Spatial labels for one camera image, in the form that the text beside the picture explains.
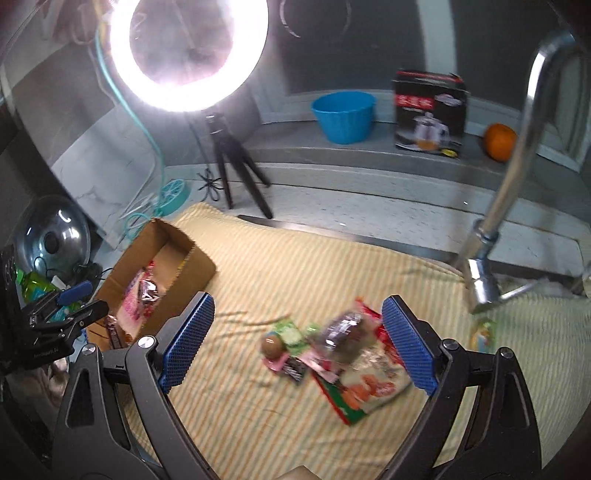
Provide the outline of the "green snack package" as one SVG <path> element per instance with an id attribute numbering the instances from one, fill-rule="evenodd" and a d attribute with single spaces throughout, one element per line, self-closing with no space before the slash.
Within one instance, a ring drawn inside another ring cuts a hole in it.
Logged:
<path id="1" fill-rule="evenodd" d="M 21 288 L 21 294 L 26 304 L 40 299 L 47 293 L 58 290 L 55 285 L 35 271 L 24 273 L 18 269 L 17 283 Z"/>

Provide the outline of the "black tripod stand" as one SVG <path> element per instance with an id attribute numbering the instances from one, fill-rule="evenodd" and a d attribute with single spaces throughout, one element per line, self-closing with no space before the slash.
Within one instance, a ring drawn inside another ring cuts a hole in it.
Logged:
<path id="1" fill-rule="evenodd" d="M 219 177 L 221 177 L 222 189 L 228 208 L 233 208 L 233 200 L 229 187 L 226 164 L 229 164 L 235 170 L 239 180 L 242 181 L 243 186 L 245 186 L 247 192 L 252 196 L 252 199 L 256 202 L 257 207 L 262 211 L 264 217 L 266 219 L 273 219 L 273 211 L 270 209 L 270 205 L 266 202 L 266 199 L 264 199 L 259 187 L 256 186 L 256 181 L 252 178 L 252 174 L 266 187 L 271 186 L 270 179 L 256 165 L 252 156 L 242 146 L 242 143 L 228 130 L 228 126 L 221 113 L 214 111 L 208 112 L 205 115 L 205 122 L 213 143 L 214 158 Z"/>

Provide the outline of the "blue plastic bowl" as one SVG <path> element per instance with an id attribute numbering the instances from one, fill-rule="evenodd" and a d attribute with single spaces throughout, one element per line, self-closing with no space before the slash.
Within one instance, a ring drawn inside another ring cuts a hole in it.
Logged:
<path id="1" fill-rule="evenodd" d="M 377 99 L 366 92 L 339 91 L 311 103 L 325 137 L 339 145 L 365 141 L 373 129 Z"/>

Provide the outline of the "white red snack bag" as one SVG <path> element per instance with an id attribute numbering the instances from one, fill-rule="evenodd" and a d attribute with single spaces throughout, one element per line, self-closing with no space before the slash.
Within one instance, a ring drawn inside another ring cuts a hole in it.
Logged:
<path id="1" fill-rule="evenodd" d="M 312 352 L 311 368 L 315 381 L 332 409 L 346 425 L 352 426 L 402 393 L 411 380 L 404 362 L 394 347 L 382 315 L 356 298 L 355 310 L 367 314 L 377 323 L 376 340 L 363 348 L 351 364 L 329 361 L 317 350 Z"/>

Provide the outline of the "small yellow green candy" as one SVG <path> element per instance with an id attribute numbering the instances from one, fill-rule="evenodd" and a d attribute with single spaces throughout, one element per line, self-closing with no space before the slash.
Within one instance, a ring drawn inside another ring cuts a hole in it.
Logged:
<path id="1" fill-rule="evenodd" d="M 479 353 L 492 354 L 496 348 L 496 322 L 489 318 L 477 320 L 470 338 L 470 349 Z"/>

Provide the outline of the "green candy wrapper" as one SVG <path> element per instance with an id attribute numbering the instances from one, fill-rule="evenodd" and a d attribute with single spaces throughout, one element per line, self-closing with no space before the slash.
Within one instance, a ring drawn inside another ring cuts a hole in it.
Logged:
<path id="1" fill-rule="evenodd" d="M 290 318 L 280 319 L 273 324 L 273 332 L 280 337 L 291 356 L 301 355 L 307 350 L 320 330 L 321 327 L 316 323 L 308 324 L 304 330 L 301 330 Z"/>

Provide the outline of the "small dark chocolate packet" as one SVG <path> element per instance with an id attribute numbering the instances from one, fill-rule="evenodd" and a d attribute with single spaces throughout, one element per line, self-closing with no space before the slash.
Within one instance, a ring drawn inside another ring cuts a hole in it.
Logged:
<path id="1" fill-rule="evenodd" d="M 288 356 L 281 366 L 280 373 L 289 378 L 294 384 L 300 385 L 308 373 L 308 366 L 294 356 Z"/>

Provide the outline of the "chrome kitchen faucet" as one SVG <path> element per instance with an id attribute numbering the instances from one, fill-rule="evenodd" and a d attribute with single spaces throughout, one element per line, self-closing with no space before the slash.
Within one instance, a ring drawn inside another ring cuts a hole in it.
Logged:
<path id="1" fill-rule="evenodd" d="M 466 304 L 472 314 L 481 313 L 520 295 L 528 284 L 503 294 L 491 270 L 489 255 L 500 238 L 500 227 L 513 208 L 537 155 L 559 73 L 578 51 L 575 37 L 564 30 L 543 40 L 534 56 L 527 81 L 521 127 L 505 177 L 486 215 L 477 220 L 455 262 L 466 286 Z"/>

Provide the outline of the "steel pot lid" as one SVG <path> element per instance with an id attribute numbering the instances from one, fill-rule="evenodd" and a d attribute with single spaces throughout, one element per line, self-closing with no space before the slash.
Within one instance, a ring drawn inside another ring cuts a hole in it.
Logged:
<path id="1" fill-rule="evenodd" d="M 21 215 L 13 235 L 17 264 L 65 283 L 74 269 L 90 258 L 90 230 L 86 217 L 70 199 L 48 195 L 35 200 Z"/>

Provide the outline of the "brown egg pink wrapper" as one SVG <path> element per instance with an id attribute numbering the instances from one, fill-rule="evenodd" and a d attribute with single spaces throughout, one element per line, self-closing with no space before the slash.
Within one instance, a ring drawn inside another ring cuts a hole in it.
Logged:
<path id="1" fill-rule="evenodd" d="M 263 356 L 263 364 L 274 373 L 280 372 L 290 358 L 286 345 L 276 332 L 270 332 L 263 337 L 259 350 Z"/>

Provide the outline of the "dark red jujube packet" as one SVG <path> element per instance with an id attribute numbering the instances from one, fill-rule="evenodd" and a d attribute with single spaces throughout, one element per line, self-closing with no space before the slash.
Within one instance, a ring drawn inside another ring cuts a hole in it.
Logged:
<path id="1" fill-rule="evenodd" d="M 154 267 L 154 261 L 142 267 L 126 289 L 122 306 L 127 316 L 135 323 L 149 318 L 160 300 Z"/>

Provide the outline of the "orange fruit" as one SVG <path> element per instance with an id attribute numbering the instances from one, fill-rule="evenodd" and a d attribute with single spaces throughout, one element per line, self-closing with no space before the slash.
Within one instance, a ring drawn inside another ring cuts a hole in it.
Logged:
<path id="1" fill-rule="evenodd" d="M 493 160 L 506 163 L 510 160 L 517 133 L 510 127 L 495 123 L 491 124 L 483 136 L 483 147 L 485 153 Z"/>

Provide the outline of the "brown cardboard box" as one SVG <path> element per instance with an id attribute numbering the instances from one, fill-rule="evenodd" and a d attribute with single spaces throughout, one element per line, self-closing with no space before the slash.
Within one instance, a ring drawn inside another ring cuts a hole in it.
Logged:
<path id="1" fill-rule="evenodd" d="M 154 335 L 204 291 L 216 267 L 204 251 L 169 223 L 154 219 L 125 250 L 95 294 L 107 315 L 87 328 L 102 350 Z"/>

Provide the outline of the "Snickers bar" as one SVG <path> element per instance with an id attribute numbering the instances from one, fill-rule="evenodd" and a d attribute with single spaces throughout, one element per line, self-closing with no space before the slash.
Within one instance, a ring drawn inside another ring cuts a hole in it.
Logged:
<path id="1" fill-rule="evenodd" d="M 120 329 L 116 318 L 113 315 L 107 315 L 104 320 L 105 329 L 108 334 L 112 349 L 121 349 L 126 347 L 124 334 Z"/>

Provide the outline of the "black teapot box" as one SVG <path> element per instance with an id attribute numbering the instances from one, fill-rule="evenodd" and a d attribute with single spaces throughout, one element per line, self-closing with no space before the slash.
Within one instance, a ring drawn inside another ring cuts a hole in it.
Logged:
<path id="1" fill-rule="evenodd" d="M 457 158 L 463 146 L 469 93 L 456 74 L 400 70 L 392 82 L 394 145 Z"/>

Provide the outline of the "clear bag dark snack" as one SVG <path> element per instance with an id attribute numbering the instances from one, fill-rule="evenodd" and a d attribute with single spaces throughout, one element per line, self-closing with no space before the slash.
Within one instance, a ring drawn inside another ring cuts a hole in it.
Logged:
<path id="1" fill-rule="evenodd" d="M 376 340 L 377 323 L 362 312 L 349 310 L 329 321 L 311 342 L 315 350 L 332 362 L 351 364 Z"/>

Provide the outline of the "striped yellow cloth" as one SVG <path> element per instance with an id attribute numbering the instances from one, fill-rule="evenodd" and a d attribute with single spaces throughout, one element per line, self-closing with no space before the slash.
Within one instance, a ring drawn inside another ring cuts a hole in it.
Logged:
<path id="1" fill-rule="evenodd" d="M 196 204 L 173 221 L 211 258 L 215 318 L 171 401 L 223 479 L 297 466 L 373 479 L 427 399 L 393 350 L 381 306 L 398 295 L 442 337 L 512 348 L 544 461 L 590 401 L 590 303 L 532 291 L 471 315 L 451 268 L 380 247 L 255 225 Z"/>

